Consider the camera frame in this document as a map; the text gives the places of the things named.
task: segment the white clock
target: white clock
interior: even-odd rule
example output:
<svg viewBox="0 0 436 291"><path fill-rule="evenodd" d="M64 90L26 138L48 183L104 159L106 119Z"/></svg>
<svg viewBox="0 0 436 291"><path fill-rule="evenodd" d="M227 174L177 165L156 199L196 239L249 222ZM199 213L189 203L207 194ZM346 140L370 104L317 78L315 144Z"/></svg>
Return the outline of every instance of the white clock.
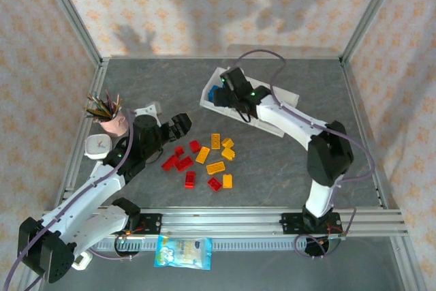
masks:
<svg viewBox="0 0 436 291"><path fill-rule="evenodd" d="M91 159L106 158L112 150L112 140L107 134L94 134L84 142L84 154Z"/></svg>

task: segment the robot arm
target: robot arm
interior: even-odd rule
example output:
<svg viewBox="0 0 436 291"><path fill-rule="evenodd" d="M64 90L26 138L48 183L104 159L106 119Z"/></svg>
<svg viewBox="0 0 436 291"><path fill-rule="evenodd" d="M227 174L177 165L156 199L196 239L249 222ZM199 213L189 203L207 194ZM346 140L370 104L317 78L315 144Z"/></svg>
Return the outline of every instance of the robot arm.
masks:
<svg viewBox="0 0 436 291"><path fill-rule="evenodd" d="M95 210L111 195L129 183L145 167L146 160L158 152L167 142L184 136L191 128L187 114L172 117L173 125L158 124L151 115L135 118L131 151L124 164L107 179L97 180L114 170L125 156L127 138L121 139L106 156L90 179L55 210L39 221L32 217L20 226L18 254L32 241L35 235L67 209L47 232L35 243L23 258L23 262L38 275L44 275L49 283L62 278L74 260L90 246L121 230L135 230L139 223L140 209L126 199L115 200L101 215L90 218ZM76 195L88 190L74 203Z"/></svg>
<svg viewBox="0 0 436 291"><path fill-rule="evenodd" d="M328 134L316 126L345 133L342 124L334 121L327 124L287 104L278 105L268 88L253 89L239 67L221 75L223 88L214 92L214 105L231 107L242 115L249 115L270 123L297 140L308 152L307 170L312 178L311 191L303 208L303 221L308 232L313 232L331 213L331 198L334 184L340 181L353 162L349 142ZM310 121L305 123L283 107Z"/></svg>

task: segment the pencil holder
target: pencil holder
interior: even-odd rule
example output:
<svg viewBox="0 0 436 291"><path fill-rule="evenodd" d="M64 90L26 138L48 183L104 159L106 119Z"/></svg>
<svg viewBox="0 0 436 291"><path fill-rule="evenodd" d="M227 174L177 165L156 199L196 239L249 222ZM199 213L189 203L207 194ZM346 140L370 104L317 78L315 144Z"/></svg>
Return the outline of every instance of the pencil holder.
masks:
<svg viewBox="0 0 436 291"><path fill-rule="evenodd" d="M112 136L122 136L129 129L129 122L121 111L116 114L115 118L108 122L100 122L100 125Z"/></svg>

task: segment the red lego brick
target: red lego brick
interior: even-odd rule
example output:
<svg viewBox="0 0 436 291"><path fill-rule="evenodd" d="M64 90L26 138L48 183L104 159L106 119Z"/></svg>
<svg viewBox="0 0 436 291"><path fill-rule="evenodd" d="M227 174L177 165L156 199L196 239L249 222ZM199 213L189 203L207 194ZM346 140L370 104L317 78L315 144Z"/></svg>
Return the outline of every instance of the red lego brick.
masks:
<svg viewBox="0 0 436 291"><path fill-rule="evenodd" d="M174 149L174 153L176 154L177 157L180 157L185 153L185 150L182 146L178 146Z"/></svg>
<svg viewBox="0 0 436 291"><path fill-rule="evenodd" d="M179 172L182 172L186 170L188 167L193 165L193 160L190 158L190 156L183 158L182 160L179 160L176 163L176 168Z"/></svg>
<svg viewBox="0 0 436 291"><path fill-rule="evenodd" d="M162 168L165 171L169 171L171 167L176 165L177 162L178 162L178 157L176 155L173 155L165 163L163 163Z"/></svg>
<svg viewBox="0 0 436 291"><path fill-rule="evenodd" d="M189 146L191 147L192 153L197 153L202 148L202 146L200 146L200 143L198 143L197 140L191 141L189 143Z"/></svg>
<svg viewBox="0 0 436 291"><path fill-rule="evenodd" d="M185 188L193 189L196 186L196 173L195 172L186 172L185 177Z"/></svg>
<svg viewBox="0 0 436 291"><path fill-rule="evenodd" d="M223 186L215 177L211 178L208 183L213 191L218 191Z"/></svg>

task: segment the gray table surface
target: gray table surface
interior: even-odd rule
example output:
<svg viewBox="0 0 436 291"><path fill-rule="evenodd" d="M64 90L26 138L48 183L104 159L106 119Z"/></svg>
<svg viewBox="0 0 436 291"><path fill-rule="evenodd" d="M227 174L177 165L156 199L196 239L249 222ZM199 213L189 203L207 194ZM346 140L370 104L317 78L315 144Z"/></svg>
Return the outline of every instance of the gray table surface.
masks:
<svg viewBox="0 0 436 291"><path fill-rule="evenodd" d="M153 267L155 253L131 262L94 258L43 291L401 291L389 238L348 238L323 260L292 251L213 252L212 269Z"/></svg>
<svg viewBox="0 0 436 291"><path fill-rule="evenodd" d="M125 197L140 207L151 206L288 206L301 208L311 186L306 171L306 151L292 138L280 138L245 125L199 105L203 87L216 67L227 67L225 59L111 59L104 88L120 93L125 108L145 107L152 101L161 104L162 123L172 116L186 112L192 120L188 135L164 147L154 164L146 166L131 183L107 202ZM242 67L245 74L268 82L279 62L274 59L247 59ZM360 139L356 119L347 92L343 73L335 60L289 60L276 85L297 93L297 108L326 122L338 120L350 136ZM91 134L101 133L93 124ZM176 146L184 146L190 154L189 142L196 139L207 147L211 133L234 142L236 158L222 159L221 151L211 151L206 164L225 161L225 173L233 174L233 188L214 192L207 185L210 176L204 165L195 163L190 170L197 173L196 188L184 188L185 173L164 172L161 165L173 154ZM368 171L362 151L353 147L354 163L347 176ZM84 157L76 188L88 178L95 162ZM337 206L379 206L372 179L348 183L341 188Z"/></svg>

